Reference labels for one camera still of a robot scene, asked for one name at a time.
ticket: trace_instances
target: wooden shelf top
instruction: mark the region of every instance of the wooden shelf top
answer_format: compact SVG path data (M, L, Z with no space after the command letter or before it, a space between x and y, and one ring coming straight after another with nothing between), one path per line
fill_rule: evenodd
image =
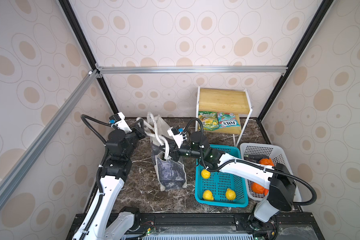
M235 113L239 118L239 114L249 114L250 107L244 91L201 88L199 111Z

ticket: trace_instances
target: teal plastic basket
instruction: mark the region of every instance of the teal plastic basket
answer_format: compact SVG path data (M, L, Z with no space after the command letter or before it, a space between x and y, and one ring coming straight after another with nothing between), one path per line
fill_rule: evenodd
M224 151L234 157L240 158L240 150L237 147L225 145L210 145L212 148ZM201 176L203 166L196 167L195 198L199 203L221 206L221 207L246 207L248 205L248 195L246 191L245 179L230 173L211 172L211 177L204 179ZM235 191L236 199L228 200L225 197L227 188ZM214 201L203 200L203 192L210 190Z

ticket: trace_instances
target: green snack bag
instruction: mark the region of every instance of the green snack bag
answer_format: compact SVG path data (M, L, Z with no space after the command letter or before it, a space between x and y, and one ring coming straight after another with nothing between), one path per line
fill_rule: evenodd
M199 111L198 117L202 123L204 130L219 129L219 122L217 121L217 112Z
M220 128L223 127L240 127L234 113L217 113Z

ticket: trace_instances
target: patterned wallpaper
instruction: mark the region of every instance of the patterned wallpaper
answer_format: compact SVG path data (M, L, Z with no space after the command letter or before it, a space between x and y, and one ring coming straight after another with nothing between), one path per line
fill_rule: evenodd
M111 114L91 84L72 113L33 164L0 211L0 240L63 240L76 214L82 213L95 183L104 145L81 121ZM93 123L105 138L110 127Z
M88 73L53 0L0 1L0 181Z
M71 0L101 66L285 65L317 0Z
M360 240L360 0L332 7L263 123L326 240Z
M117 108L126 117L195 117L197 87L242 91L247 88L257 117L280 73L106 74Z
M55 1L0 1L0 182L86 76L79 49ZM104 147L81 113L110 114L97 83L1 210L0 240L65 239L83 211Z

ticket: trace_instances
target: yellow fruit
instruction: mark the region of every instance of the yellow fruit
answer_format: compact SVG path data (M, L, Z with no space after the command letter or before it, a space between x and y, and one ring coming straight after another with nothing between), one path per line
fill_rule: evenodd
M234 190L227 188L227 191L225 192L225 197L228 200L234 200L236 198L236 193Z
M203 192L203 199L206 201L213 201L214 198L213 198L212 192L210 190L205 190Z
M204 179L207 179L207 178L209 178L210 176L211 176L211 173L210 173L209 171L207 171L207 170L205 170L205 169L202 170L202 177L203 177Z

